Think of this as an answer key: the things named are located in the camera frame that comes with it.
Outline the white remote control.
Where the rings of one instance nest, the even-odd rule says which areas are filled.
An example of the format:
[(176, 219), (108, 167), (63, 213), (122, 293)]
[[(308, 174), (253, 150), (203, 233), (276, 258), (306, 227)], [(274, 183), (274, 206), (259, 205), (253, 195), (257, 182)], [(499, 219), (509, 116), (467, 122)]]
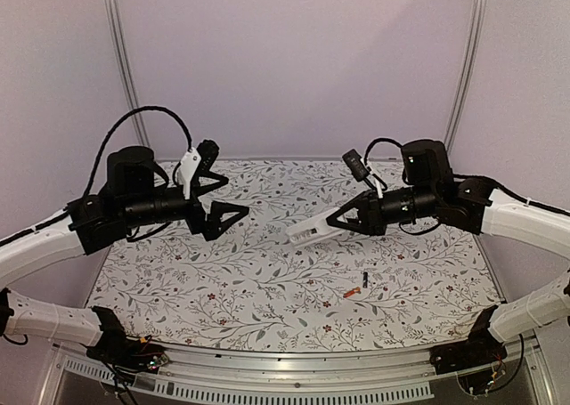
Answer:
[(333, 207), (289, 226), (286, 229), (289, 242), (294, 247), (305, 247), (340, 235), (343, 232), (341, 229), (327, 223), (327, 218), (337, 210), (338, 207)]

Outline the orange battery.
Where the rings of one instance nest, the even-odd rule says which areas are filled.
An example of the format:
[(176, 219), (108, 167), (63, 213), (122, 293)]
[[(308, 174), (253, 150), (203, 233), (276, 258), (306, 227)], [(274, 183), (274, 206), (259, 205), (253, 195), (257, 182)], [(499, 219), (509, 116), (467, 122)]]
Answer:
[(351, 297), (351, 296), (354, 296), (354, 295), (357, 295), (357, 294), (361, 294), (361, 293), (362, 293), (362, 291), (361, 291), (360, 288), (353, 288), (353, 289), (351, 289), (351, 290), (345, 292), (345, 293), (343, 294), (343, 297), (344, 297), (344, 298), (348, 298), (348, 297)]

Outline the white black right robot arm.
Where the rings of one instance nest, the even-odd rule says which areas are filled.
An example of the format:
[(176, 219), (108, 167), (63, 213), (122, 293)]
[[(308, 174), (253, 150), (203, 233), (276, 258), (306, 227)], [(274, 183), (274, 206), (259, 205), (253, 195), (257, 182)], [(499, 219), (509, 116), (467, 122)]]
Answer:
[[(400, 147), (405, 187), (380, 195), (367, 190), (328, 215), (330, 227), (382, 236), (390, 224), (432, 217), (473, 234), (514, 239), (569, 256), (568, 211), (523, 198), (492, 178), (452, 171), (446, 148), (429, 139)], [(569, 316), (569, 274), (512, 303), (481, 311), (461, 346), (460, 357), (478, 366), (502, 344), (529, 329)]]

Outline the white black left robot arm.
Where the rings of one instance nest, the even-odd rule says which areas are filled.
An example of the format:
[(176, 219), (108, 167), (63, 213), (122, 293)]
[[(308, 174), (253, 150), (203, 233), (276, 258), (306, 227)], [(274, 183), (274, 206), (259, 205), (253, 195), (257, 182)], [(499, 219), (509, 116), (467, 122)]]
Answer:
[(23, 296), (10, 285), (45, 267), (91, 255), (133, 232), (153, 232), (185, 221), (190, 232), (218, 239), (249, 213), (247, 207), (200, 197), (224, 187), (227, 177), (212, 172), (219, 154), (205, 140), (188, 150), (171, 180), (151, 149), (131, 146), (109, 154), (107, 180), (96, 193), (68, 203), (51, 218), (1, 241), (1, 332), (70, 341), (99, 351), (114, 364), (132, 357), (132, 345), (115, 313), (108, 308), (70, 308)]

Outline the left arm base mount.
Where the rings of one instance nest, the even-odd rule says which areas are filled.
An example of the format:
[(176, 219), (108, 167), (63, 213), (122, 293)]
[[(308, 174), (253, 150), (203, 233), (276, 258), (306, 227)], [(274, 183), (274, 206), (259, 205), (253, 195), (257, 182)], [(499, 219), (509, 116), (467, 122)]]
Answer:
[(99, 320), (101, 337), (86, 347), (86, 356), (130, 372), (157, 373), (169, 363), (166, 349), (154, 344), (151, 336), (131, 338), (111, 309), (94, 306), (91, 310)]

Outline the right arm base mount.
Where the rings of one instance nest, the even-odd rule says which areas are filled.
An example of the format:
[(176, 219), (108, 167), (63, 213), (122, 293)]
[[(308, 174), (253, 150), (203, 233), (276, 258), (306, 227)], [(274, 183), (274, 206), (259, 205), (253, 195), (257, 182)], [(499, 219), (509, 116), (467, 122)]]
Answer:
[[(476, 318), (465, 340), (434, 346), (429, 351), (430, 364), (436, 374), (447, 374), (475, 367), (499, 363), (507, 357), (504, 343), (489, 332), (490, 319), (498, 306), (484, 309)], [(495, 386), (496, 370), (487, 369), (459, 377), (461, 389), (470, 395), (489, 393)]]

